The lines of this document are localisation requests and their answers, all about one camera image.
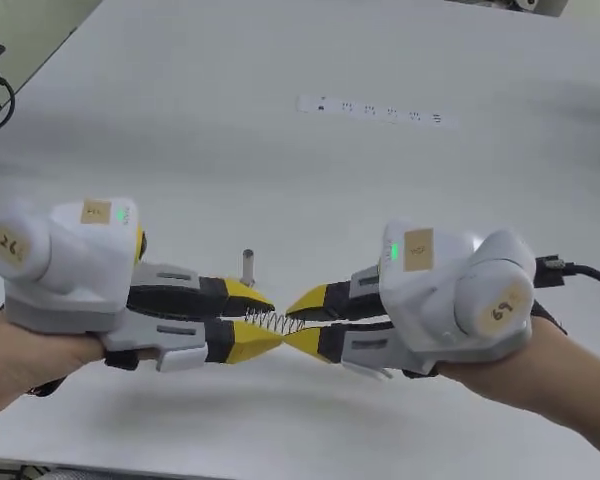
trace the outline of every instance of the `spring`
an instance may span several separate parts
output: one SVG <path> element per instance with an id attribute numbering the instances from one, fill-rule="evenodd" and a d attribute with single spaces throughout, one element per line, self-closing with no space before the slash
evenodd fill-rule
<path id="1" fill-rule="evenodd" d="M 289 335 L 304 328 L 305 321 L 287 317 L 282 313 L 247 310 L 245 322 L 257 325 L 280 335 Z"/>

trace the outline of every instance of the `table surface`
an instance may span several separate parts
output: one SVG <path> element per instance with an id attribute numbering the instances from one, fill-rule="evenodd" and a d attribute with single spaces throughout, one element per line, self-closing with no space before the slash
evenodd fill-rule
<path id="1" fill-rule="evenodd" d="M 327 95 L 449 128 L 298 113 Z M 600 267 L 600 30 L 446 2 L 108 0 L 18 98 L 0 205 L 129 195 L 147 259 L 281 310 L 377 260 L 394 216 L 519 231 Z M 600 286 L 539 293 L 600 353 Z M 240 480 L 600 479 L 600 455 L 444 379 L 385 383 L 280 348 L 160 375 L 100 364 L 0 414 L 0 458 Z"/>

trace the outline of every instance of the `hand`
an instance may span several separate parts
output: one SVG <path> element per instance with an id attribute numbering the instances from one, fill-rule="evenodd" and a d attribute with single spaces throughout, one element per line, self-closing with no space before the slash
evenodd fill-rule
<path id="1" fill-rule="evenodd" d="M 35 334 L 8 323 L 0 311 L 0 411 L 32 388 L 103 356 L 94 337 Z"/>
<path id="2" fill-rule="evenodd" d="M 541 412 L 552 395 L 552 375 L 569 351 L 571 340 L 553 323 L 532 317 L 529 344 L 511 356 L 492 363 L 441 364 L 439 372 L 478 395 L 524 410 Z"/>

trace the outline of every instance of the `gray plastic bracket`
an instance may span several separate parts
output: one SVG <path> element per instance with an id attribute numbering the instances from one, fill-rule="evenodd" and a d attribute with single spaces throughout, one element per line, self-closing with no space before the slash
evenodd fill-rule
<path id="1" fill-rule="evenodd" d="M 439 361 L 482 363 L 500 360 L 516 352 L 531 338 L 531 326 L 489 345 L 465 345 L 427 352 L 412 352 L 401 340 L 395 328 L 384 330 L 348 331 L 342 348 L 342 362 L 370 369 L 395 368 L 429 374 Z"/>
<path id="2" fill-rule="evenodd" d="M 426 362 L 411 352 L 395 328 L 350 330 L 345 334 L 342 361 L 371 369 L 395 368 L 420 372 Z"/>
<path id="3" fill-rule="evenodd" d="M 111 331 L 125 315 L 124 310 L 119 313 L 97 313 L 41 309 L 8 296 L 4 301 L 4 311 L 9 323 L 36 333 L 59 335 Z"/>
<path id="4" fill-rule="evenodd" d="M 373 295 L 380 292 L 380 277 L 378 266 L 365 268 L 351 275 L 349 283 L 349 298 Z"/>
<path id="5" fill-rule="evenodd" d="M 200 290 L 200 277 L 195 271 L 186 268 L 142 262 L 133 270 L 131 285 L 186 287 Z"/>
<path id="6" fill-rule="evenodd" d="M 110 352 L 158 351 L 158 371 L 186 370 L 204 365 L 208 348 L 204 323 L 164 320 L 126 310 L 118 327 L 100 335 Z"/>

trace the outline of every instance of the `label sticker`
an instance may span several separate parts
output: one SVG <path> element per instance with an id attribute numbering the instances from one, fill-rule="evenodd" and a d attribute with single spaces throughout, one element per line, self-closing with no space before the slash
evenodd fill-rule
<path id="1" fill-rule="evenodd" d="M 300 95 L 296 109 L 304 113 L 347 115 L 360 120 L 376 120 L 385 123 L 410 123 L 427 127 L 451 127 L 455 121 L 440 112 L 398 110 L 371 103 L 341 100 L 333 97 Z"/>
<path id="2" fill-rule="evenodd" d="M 111 221 L 111 202 L 85 200 L 80 223 L 108 225 Z"/>
<path id="3" fill-rule="evenodd" d="M 433 228 L 404 233 L 404 271 L 420 272 L 433 268 Z"/>
<path id="4" fill-rule="evenodd" d="M 0 258 L 20 268 L 27 261 L 30 250 L 27 238 L 0 224 Z"/>
<path id="5" fill-rule="evenodd" d="M 528 302 L 526 289 L 519 283 L 513 283 L 502 292 L 498 300 L 482 311 L 476 325 L 478 330 L 485 335 L 498 333 L 511 323 L 520 307 Z"/>

